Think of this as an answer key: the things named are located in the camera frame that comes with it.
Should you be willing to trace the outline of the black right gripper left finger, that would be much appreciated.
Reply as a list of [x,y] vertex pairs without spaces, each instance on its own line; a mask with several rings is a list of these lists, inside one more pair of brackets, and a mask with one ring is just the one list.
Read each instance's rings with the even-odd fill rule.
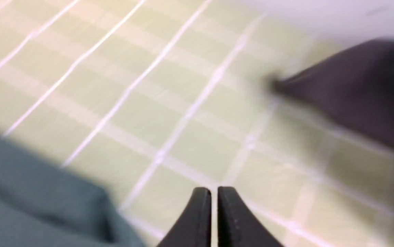
[[209,189],[193,189],[188,203],[158,247],[209,247],[212,233],[212,195]]

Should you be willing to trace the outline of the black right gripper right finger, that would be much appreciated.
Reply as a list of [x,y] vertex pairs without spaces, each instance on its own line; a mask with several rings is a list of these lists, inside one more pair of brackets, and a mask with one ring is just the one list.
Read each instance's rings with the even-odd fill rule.
[[282,247],[233,187],[217,189],[219,247]]

